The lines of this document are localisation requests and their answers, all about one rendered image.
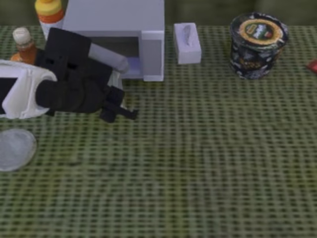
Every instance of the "orange bottle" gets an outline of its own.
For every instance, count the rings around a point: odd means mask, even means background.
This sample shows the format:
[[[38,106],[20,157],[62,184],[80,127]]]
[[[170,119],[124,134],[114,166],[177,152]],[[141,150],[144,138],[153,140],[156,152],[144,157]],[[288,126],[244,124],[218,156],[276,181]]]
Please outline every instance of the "orange bottle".
[[[14,54],[11,60],[34,64],[37,49],[29,30],[25,27],[16,28],[13,31],[13,38],[16,42],[18,53]]]
[[[35,10],[46,40],[51,27],[62,28],[64,11],[61,0],[36,0]]]

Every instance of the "white disc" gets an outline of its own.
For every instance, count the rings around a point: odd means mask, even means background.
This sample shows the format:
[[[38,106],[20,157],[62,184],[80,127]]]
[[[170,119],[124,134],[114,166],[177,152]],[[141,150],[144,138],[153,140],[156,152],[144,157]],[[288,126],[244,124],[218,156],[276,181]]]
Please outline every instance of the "white disc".
[[[31,161],[37,142],[32,133],[10,129],[0,133],[0,171],[15,171]]]

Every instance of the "white box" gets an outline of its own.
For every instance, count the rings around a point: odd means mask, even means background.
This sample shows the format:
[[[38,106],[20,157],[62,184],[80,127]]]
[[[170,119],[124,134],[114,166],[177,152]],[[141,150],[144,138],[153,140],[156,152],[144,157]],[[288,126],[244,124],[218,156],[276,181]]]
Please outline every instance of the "white box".
[[[202,49],[195,23],[174,24],[174,44],[179,64],[201,62]]]

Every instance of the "red object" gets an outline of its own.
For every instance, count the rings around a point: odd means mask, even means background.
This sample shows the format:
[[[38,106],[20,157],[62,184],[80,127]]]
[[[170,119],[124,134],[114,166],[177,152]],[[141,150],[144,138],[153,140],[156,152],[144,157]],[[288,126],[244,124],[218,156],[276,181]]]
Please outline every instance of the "red object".
[[[307,68],[310,69],[312,72],[317,73],[317,59],[310,62]]]

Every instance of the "woven mat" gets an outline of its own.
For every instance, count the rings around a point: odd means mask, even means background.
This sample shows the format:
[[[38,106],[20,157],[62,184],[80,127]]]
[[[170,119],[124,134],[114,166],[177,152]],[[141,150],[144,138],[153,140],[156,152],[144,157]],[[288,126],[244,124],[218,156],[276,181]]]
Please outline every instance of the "woven mat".
[[[0,27],[0,59],[15,51]],[[38,46],[40,28],[31,27]],[[0,173],[1,238],[317,237],[317,27],[259,81],[228,68],[228,28],[199,27],[203,60],[165,82],[124,82],[136,121],[58,113],[0,120],[37,138],[31,164]]]

